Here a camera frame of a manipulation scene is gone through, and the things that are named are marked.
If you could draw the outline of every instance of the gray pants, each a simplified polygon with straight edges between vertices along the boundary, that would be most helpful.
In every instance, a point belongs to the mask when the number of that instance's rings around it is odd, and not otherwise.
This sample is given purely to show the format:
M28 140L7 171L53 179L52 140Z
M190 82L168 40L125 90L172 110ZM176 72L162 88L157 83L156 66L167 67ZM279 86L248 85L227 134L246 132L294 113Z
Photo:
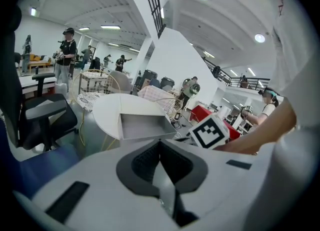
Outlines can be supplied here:
M69 66L68 65L60 65L58 63L55 64L55 78L56 83L58 83L59 76L61 74L62 82L66 84L67 91L69 91L69 78L68 78Z
M25 54L24 58L22 60L22 72L26 73L28 71L28 64L30 62L30 55L29 54Z

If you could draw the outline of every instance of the black office chair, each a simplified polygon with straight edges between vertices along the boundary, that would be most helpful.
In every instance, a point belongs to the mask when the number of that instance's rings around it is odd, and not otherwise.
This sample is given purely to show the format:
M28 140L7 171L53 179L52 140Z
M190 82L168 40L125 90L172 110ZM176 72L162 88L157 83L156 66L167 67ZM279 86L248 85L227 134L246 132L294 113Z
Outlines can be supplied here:
M76 132L77 117L62 94L42 96L44 79L53 73L42 73L32 77L38 81L37 97L24 101L22 87L15 66L15 33L21 21L21 10L16 7L10 24L5 28L0 44L0 109L11 142L18 148L30 150L43 143L44 151L70 132ZM38 106L44 101L52 103ZM49 117L65 111L52 125Z

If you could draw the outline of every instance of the woman with black hair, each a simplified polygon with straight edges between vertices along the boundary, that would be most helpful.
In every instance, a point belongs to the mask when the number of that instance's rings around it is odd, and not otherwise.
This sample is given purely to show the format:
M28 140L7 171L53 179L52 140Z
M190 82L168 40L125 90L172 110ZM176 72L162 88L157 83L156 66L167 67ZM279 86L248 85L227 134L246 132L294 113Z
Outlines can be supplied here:
M30 62L31 46L32 46L31 35L29 34L26 37L24 45L22 46L22 49L23 49L22 73L25 73L28 70L28 63Z
M241 114L244 119L247 119L253 126L249 130L249 133L255 131L259 125L261 125L268 116L279 106L279 101L277 100L277 94L270 88L265 88L261 94L264 103L266 104L262 110L262 113L258 116L255 116L252 113L249 113L247 110L242 110Z

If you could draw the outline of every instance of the red tablecloth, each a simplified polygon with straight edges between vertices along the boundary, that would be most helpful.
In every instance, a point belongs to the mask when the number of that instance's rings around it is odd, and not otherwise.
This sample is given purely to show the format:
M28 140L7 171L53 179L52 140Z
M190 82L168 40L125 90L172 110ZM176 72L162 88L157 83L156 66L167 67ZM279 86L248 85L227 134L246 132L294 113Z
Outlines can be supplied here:
M197 122L201 122L203 119L205 119L207 116L211 115L212 112L208 109L205 109L204 107L197 105L194 109L192 109L190 113L189 121L195 120ZM235 128L233 128L227 121L223 120L224 124L227 126L227 128L230 131L230 139L235 140L240 137L240 133L237 132Z

